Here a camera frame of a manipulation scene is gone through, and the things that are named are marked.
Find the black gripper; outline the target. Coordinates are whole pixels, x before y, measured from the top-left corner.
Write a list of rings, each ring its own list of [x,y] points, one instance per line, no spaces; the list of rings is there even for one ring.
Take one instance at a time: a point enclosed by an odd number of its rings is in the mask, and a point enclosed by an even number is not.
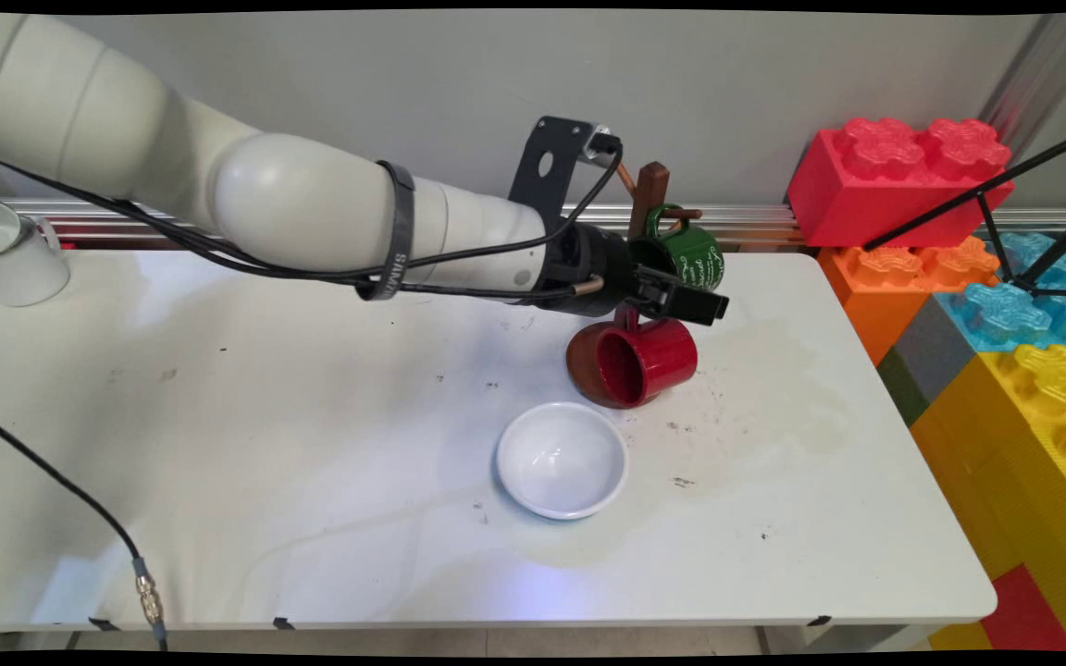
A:
[[[727,311],[727,296],[684,286],[676,275],[636,265],[625,239],[592,225],[574,225],[546,245],[538,291],[565,290],[600,278],[603,287],[583,295],[538,299],[538,308],[567,315],[605,316],[637,292],[639,311],[711,326]]]

